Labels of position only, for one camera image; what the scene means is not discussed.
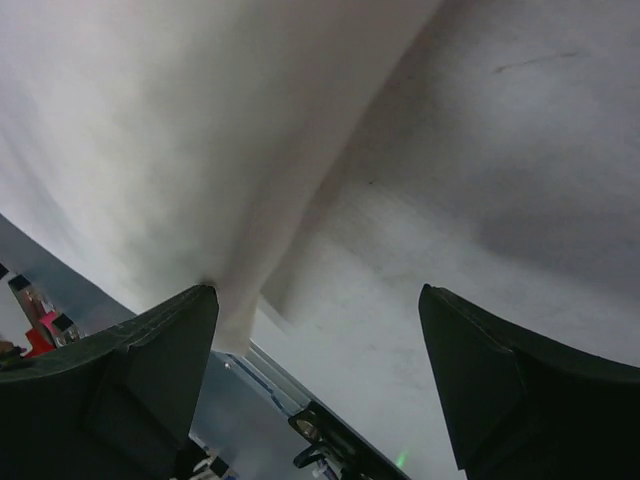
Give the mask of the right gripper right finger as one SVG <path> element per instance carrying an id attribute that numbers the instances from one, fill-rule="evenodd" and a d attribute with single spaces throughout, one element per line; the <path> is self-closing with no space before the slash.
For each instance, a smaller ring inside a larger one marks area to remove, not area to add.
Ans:
<path id="1" fill-rule="evenodd" d="M 534 333 L 444 288 L 425 285 L 418 309 L 467 478 L 638 478 L 638 368 Z"/>

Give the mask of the cream pillowcase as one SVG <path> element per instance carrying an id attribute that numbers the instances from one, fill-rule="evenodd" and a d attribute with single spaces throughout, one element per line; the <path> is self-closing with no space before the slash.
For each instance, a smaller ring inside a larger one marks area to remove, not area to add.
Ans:
<path id="1" fill-rule="evenodd" d="M 1 213 L 140 313 L 198 283 L 213 348 L 434 1 L 5 1 Z"/>

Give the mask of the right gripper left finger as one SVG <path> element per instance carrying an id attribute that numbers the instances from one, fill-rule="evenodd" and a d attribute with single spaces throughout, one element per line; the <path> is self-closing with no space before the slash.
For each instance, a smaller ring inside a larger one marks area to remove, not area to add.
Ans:
<path id="1" fill-rule="evenodd" d="M 195 285 L 126 322 L 1 369 L 4 479 L 169 479 L 216 328 Z"/>

